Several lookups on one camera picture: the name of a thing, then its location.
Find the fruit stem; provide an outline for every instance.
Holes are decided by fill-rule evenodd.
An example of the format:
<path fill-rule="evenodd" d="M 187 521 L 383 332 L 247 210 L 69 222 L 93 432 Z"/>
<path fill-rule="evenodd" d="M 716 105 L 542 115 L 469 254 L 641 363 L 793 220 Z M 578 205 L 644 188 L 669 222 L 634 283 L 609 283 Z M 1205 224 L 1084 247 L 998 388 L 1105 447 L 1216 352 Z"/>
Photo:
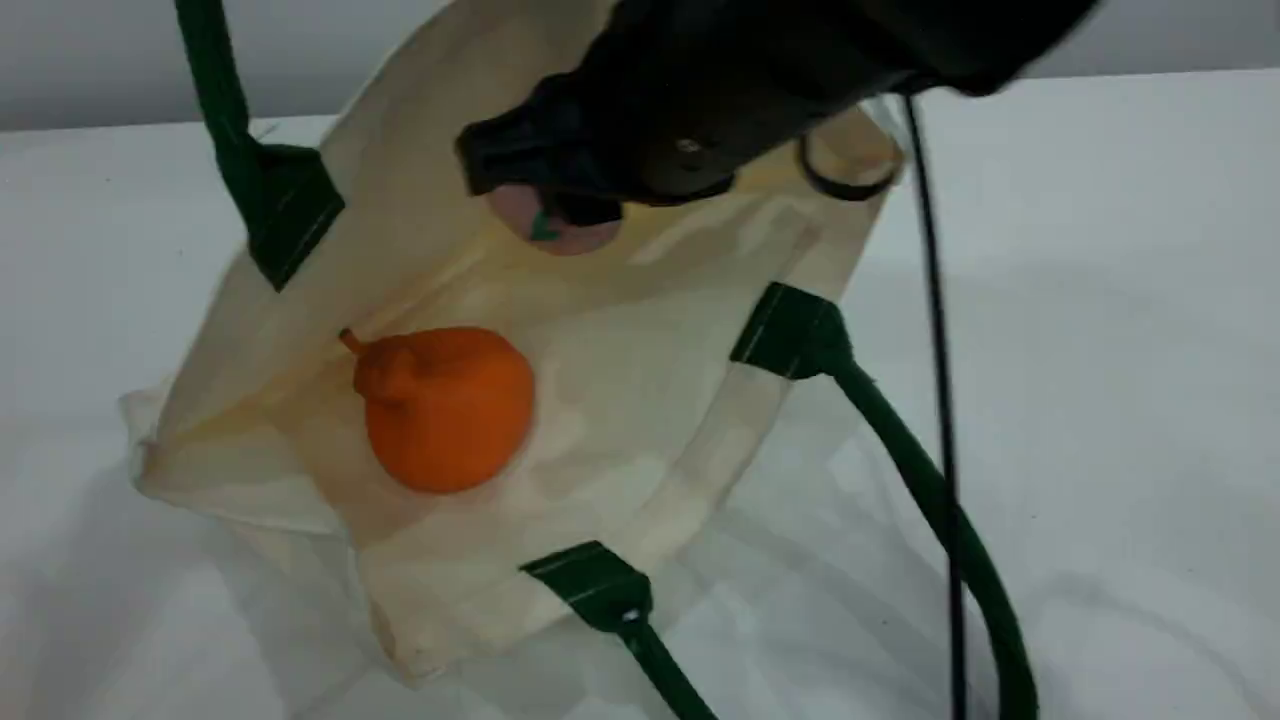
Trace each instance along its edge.
<path fill-rule="evenodd" d="M 349 350 L 352 355 L 364 355 L 365 350 L 369 350 L 369 346 L 360 342 L 360 338 L 351 332 L 351 328 L 342 328 L 342 332 L 338 333 L 338 340 L 347 346 L 347 350 Z"/>

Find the tote bag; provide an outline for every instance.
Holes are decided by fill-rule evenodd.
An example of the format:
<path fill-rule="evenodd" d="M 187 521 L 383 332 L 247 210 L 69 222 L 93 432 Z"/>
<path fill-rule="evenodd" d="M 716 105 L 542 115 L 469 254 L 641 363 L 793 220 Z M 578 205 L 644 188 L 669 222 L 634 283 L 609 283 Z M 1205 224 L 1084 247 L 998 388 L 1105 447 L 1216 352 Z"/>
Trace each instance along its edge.
<path fill-rule="evenodd" d="M 724 196 L 627 208 L 611 245 L 556 258 L 468 197 L 453 141 L 571 69 L 609 3 L 456 0 L 317 149 L 248 133 L 220 3 L 177 6 L 248 237 L 174 380 L 124 400 L 137 488 L 329 587 L 402 680 L 576 614 L 620 635 L 678 715 L 709 716 L 649 624 L 646 573 L 716 511 L 797 379 L 838 382 L 937 532 L 942 479 L 854 363 L 832 302 L 902 158 L 861 111 L 810 133 L 803 164 L 780 149 Z M 814 168 L 865 200 L 815 192 Z M 495 331 L 530 360 L 535 419 L 493 482 L 420 495 L 372 455 L 337 338 L 454 325 Z M 961 534 L 952 551 L 989 628 L 1001 714 L 1034 715 L 1007 598 L 968 523 Z"/>

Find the pink object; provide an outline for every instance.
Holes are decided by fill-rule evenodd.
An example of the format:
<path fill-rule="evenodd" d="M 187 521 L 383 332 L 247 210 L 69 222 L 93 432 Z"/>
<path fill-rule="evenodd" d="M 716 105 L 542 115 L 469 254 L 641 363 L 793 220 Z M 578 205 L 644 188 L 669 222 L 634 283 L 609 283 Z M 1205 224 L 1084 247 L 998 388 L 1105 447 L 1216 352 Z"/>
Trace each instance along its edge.
<path fill-rule="evenodd" d="M 547 224 L 557 233 L 556 240 L 532 240 L 534 222 L 543 209 L 538 200 L 538 192 L 532 187 L 504 184 L 485 197 L 489 200 L 493 213 L 511 228 L 511 232 L 552 255 L 582 255 L 599 250 L 617 237 L 622 228 L 621 220 L 584 228 L 571 225 L 559 218 L 549 218 Z"/>

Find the canvas bag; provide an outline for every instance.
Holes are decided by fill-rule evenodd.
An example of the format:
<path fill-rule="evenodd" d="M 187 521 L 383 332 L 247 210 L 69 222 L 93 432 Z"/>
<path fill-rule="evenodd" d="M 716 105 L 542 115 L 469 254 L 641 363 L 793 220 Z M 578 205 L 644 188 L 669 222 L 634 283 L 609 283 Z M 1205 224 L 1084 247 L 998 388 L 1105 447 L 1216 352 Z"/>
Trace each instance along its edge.
<path fill-rule="evenodd" d="M 851 110 L 803 152 L 865 201 L 812 190 L 787 147 L 726 196 L 628 206 L 594 254 L 540 252 L 466 195 L 453 140 L 572 68 L 609 5 L 456 0 L 310 150 L 248 135 L 219 0 L 178 0 L 248 243 L 173 383 L 123 405 L 142 493 L 224 520 L 300 582 L 328 582 L 402 679 L 576 612 L 622 637 L 678 715 L 709 716 L 648 623 L 644 573 L 716 510 L 795 379 L 832 375 L 941 525 L 942 479 L 852 361 L 832 302 L 901 152 Z M 422 496 L 372 456 L 337 336 L 451 325 L 494 329 L 529 357 L 536 416 L 499 478 Z M 959 547 L 1001 715 L 1033 715 L 1016 620 L 968 523 Z"/>

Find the black cable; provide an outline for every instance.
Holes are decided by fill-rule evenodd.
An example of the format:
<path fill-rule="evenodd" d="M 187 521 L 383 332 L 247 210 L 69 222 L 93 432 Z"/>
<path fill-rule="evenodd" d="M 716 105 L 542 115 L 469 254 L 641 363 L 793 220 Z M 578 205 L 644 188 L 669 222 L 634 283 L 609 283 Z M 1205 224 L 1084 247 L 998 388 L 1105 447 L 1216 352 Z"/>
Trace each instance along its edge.
<path fill-rule="evenodd" d="M 968 671 L 964 633 L 964 585 L 960 580 L 960 479 L 956 475 L 955 416 L 951 406 L 951 360 L 947 351 L 947 319 L 942 297 L 942 260 L 933 222 L 933 197 L 925 160 L 924 135 L 916 118 L 915 97 L 905 96 L 906 123 L 915 150 L 915 197 L 924 236 L 924 272 L 929 300 L 929 331 L 933 337 L 933 374 L 938 402 L 938 433 L 942 445 L 942 479 L 946 484 L 946 516 L 942 542 L 947 551 L 947 616 L 951 625 L 951 717 L 969 715 Z"/>

